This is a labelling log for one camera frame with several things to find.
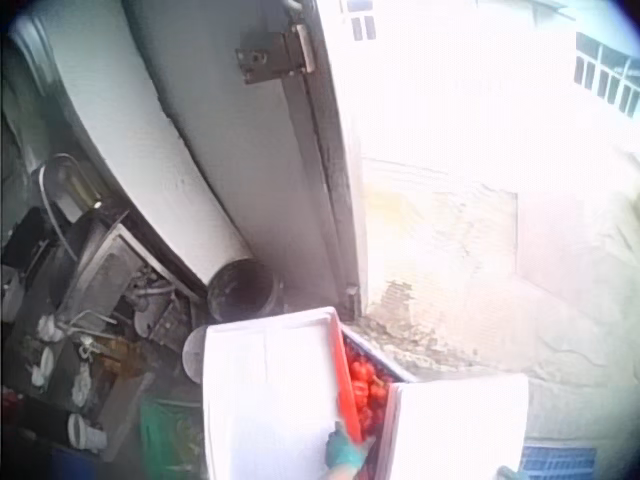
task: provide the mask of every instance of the window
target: window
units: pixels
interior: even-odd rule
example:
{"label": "window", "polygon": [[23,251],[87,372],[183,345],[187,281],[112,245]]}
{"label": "window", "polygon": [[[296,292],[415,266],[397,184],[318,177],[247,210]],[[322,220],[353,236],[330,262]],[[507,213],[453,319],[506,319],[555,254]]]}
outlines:
{"label": "window", "polygon": [[351,19],[351,28],[353,30],[353,39],[356,42],[362,41],[362,23],[360,23],[359,17]]}
{"label": "window", "polygon": [[376,39],[376,23],[371,15],[364,17],[364,26],[367,30],[367,40]]}
{"label": "window", "polygon": [[584,78],[584,88],[587,90],[591,90],[593,86],[593,77],[596,74],[596,66],[593,62],[587,62],[587,74]]}
{"label": "window", "polygon": [[368,12],[373,10],[373,0],[347,0],[349,13]]}
{"label": "window", "polygon": [[594,60],[597,60],[599,48],[600,42],[598,42],[597,40],[586,36],[584,33],[576,33],[576,49],[579,52],[582,52],[585,55],[589,55]]}
{"label": "window", "polygon": [[627,111],[627,103],[629,102],[629,96],[631,95],[631,88],[629,85],[625,85],[622,90],[622,98],[620,99],[620,111],[625,113]]}
{"label": "window", "polygon": [[573,81],[578,85],[582,85],[582,76],[584,75],[584,60],[582,57],[576,57],[576,72]]}
{"label": "window", "polygon": [[616,76],[611,77],[611,85],[609,85],[609,94],[607,95],[607,102],[611,105],[616,103],[616,95],[618,93],[618,86],[620,85],[620,79]]}
{"label": "window", "polygon": [[631,95],[631,102],[629,102],[629,108],[627,109],[627,116],[630,118],[635,116],[636,108],[638,107],[638,98],[640,98],[640,92],[636,90],[633,92],[633,95]]}
{"label": "window", "polygon": [[607,94],[607,85],[609,84],[609,74],[604,70],[600,70],[600,82],[598,83],[598,96],[604,98]]}

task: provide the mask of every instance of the gloved hand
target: gloved hand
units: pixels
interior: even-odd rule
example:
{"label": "gloved hand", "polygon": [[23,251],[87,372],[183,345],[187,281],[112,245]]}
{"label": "gloved hand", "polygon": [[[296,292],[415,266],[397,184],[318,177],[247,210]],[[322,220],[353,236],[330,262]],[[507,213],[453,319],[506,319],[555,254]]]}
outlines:
{"label": "gloved hand", "polygon": [[331,470],[342,468],[355,475],[364,465],[374,441],[375,438],[370,438],[362,445],[355,445],[345,432],[342,422],[336,422],[336,429],[329,434],[327,440],[324,462]]}

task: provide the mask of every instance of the red tomato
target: red tomato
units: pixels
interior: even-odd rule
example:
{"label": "red tomato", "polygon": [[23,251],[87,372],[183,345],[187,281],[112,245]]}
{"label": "red tomato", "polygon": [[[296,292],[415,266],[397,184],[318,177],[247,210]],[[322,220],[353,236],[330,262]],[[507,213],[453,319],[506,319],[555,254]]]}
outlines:
{"label": "red tomato", "polygon": [[369,432],[373,426],[373,412],[369,407],[364,407],[358,413],[358,420],[360,420],[360,428],[363,432]]}
{"label": "red tomato", "polygon": [[351,382],[351,388],[353,390],[353,397],[356,401],[356,408],[360,410],[366,407],[369,402],[369,385],[360,380],[353,380]]}
{"label": "red tomato", "polygon": [[361,360],[359,362],[353,362],[351,364],[351,378],[353,380],[361,380],[363,382],[369,382],[376,374],[373,365],[371,365],[366,360]]}
{"label": "red tomato", "polygon": [[373,425],[374,426],[382,426],[384,425],[384,413],[385,413],[385,409],[384,408],[376,408],[373,411]]}
{"label": "red tomato", "polygon": [[353,351],[353,348],[349,344],[344,345],[344,353],[347,357],[347,363],[351,365],[353,361],[356,359],[356,352]]}
{"label": "red tomato", "polygon": [[369,386],[369,399],[374,405],[385,406],[389,396],[389,385],[385,384],[378,377],[373,377]]}

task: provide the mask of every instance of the door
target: door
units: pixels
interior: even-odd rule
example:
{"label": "door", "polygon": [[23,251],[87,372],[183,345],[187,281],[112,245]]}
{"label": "door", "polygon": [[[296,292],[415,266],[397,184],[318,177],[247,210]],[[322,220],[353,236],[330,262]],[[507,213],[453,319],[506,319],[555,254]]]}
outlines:
{"label": "door", "polygon": [[[26,57],[41,53],[46,61],[31,62],[40,83],[186,268],[208,283],[209,238],[226,217],[294,306],[357,314],[366,290],[357,149],[326,48],[340,4],[53,4],[35,5],[14,39]],[[315,71],[245,85],[235,50],[294,23],[310,32]]]}

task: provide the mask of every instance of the metal hinge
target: metal hinge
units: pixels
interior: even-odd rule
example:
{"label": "metal hinge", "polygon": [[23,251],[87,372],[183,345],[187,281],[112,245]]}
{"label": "metal hinge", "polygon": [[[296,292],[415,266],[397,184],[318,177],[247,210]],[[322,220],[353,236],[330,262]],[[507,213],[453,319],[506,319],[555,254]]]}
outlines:
{"label": "metal hinge", "polygon": [[288,32],[269,33],[264,46],[237,49],[236,57],[248,85],[311,73],[316,67],[309,32],[302,24],[292,25]]}

